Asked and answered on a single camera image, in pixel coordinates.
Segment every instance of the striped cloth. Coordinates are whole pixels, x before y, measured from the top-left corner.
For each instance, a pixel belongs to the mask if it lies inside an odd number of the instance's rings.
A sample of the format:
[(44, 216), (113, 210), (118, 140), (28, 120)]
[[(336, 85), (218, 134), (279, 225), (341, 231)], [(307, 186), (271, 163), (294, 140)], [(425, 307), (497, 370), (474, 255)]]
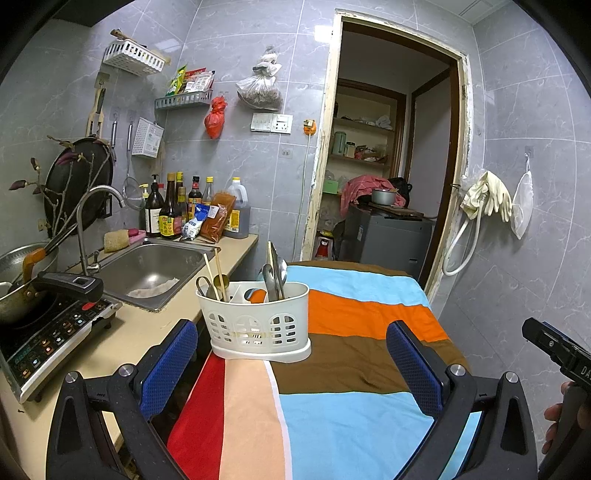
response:
[[(468, 365), (412, 278), (358, 268), (369, 271), (288, 267), (289, 281), (310, 287), (306, 360), (208, 357), (168, 440), (191, 480), (382, 480), (401, 470), (433, 420), (388, 354), (387, 326), (404, 320), (447, 364)], [(441, 479), (457, 473), (478, 420)]]

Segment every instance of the electrical outlet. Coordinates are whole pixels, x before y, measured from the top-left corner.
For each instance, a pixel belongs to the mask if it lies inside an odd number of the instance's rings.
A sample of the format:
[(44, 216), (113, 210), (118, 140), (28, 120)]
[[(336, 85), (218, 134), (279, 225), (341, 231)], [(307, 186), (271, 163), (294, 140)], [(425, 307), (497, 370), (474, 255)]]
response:
[(290, 134), (291, 123), (293, 122), (293, 115), (279, 115), (273, 114), (273, 122), (271, 124), (271, 131), (278, 134)]

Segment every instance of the pink cloth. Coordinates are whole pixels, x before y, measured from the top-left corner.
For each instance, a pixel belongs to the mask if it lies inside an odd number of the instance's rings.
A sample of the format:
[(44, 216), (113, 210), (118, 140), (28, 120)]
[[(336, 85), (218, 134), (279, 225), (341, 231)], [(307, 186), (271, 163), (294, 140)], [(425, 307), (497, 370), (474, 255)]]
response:
[[(357, 198), (362, 195), (371, 195), (373, 189), (392, 190), (393, 188), (394, 187), (392, 187), (392, 184), (388, 180), (373, 175), (360, 175), (359, 177), (350, 179), (345, 185), (340, 197), (341, 217), (345, 218), (349, 204), (354, 203), (357, 205), (359, 203)], [(404, 197), (399, 193), (396, 193), (395, 198), (394, 205), (397, 207), (404, 207), (404, 203), (406, 202)]]

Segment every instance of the sink faucet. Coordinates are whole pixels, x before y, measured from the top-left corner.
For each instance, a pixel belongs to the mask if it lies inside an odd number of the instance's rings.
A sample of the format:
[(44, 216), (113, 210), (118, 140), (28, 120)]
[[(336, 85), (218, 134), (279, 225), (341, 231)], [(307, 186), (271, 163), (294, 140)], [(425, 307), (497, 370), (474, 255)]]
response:
[(100, 265), (96, 262), (92, 265), (88, 264), (88, 260), (86, 258), (86, 248), (84, 247), (84, 240), (82, 240), (82, 209), (84, 208), (84, 204), (93, 194), (97, 192), (107, 192), (113, 195), (117, 200), (119, 200), (119, 206), (123, 208), (125, 206), (123, 196), (112, 186), (110, 185), (97, 185), (96, 187), (92, 187), (88, 192), (86, 192), (80, 202), (78, 203), (78, 208), (76, 210), (76, 225), (78, 228), (78, 246), (80, 247), (80, 263), (82, 265), (82, 273), (84, 275), (94, 275), (100, 272)]

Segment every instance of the door frame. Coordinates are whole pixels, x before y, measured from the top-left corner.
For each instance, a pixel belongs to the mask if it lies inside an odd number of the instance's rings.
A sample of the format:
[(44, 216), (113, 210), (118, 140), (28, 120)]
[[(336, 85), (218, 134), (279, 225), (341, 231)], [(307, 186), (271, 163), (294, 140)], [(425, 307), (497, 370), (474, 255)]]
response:
[(324, 172), (326, 171), (329, 155), (330, 131), (339, 73), (340, 46), (343, 25), (345, 23), (348, 26), (347, 30), (350, 30), (350, 27), (357, 30), (371, 28), (372, 36), (387, 38), (395, 43), (410, 46), (435, 58), (444, 59), (450, 65), (452, 104), (456, 101), (457, 105), (457, 115), (455, 118), (452, 112), (452, 129), (455, 123), (457, 125), (457, 137), (452, 139), (453, 141), (450, 142), (449, 147), (450, 151), (454, 151), (455, 162), (453, 171), (446, 172), (444, 191), (449, 191), (447, 210), (445, 212), (440, 211), (442, 221), (437, 222), (440, 227), (436, 228), (436, 231), (433, 233), (433, 240), (431, 241), (426, 258), (426, 262), (430, 260), (431, 268), (425, 272), (426, 279), (422, 286), (427, 297), (432, 298), (436, 288), (439, 286), (439, 278), (441, 276), (439, 272), (443, 263), (444, 247), (451, 234), (454, 216), (460, 203), (459, 196), (452, 190), (452, 184), (458, 183), (460, 175), (466, 170), (467, 152), (473, 123), (472, 80), (468, 60), (460, 51), (426, 34), (388, 20), (344, 9), (337, 9), (335, 11), (329, 48), (328, 68), (324, 83), (324, 104), (320, 117), (319, 147), (316, 150), (314, 159), (312, 191), (307, 212), (301, 259), (310, 260), (313, 254), (314, 239), (316, 237), (316, 228), (320, 213), (320, 201), (322, 199)]

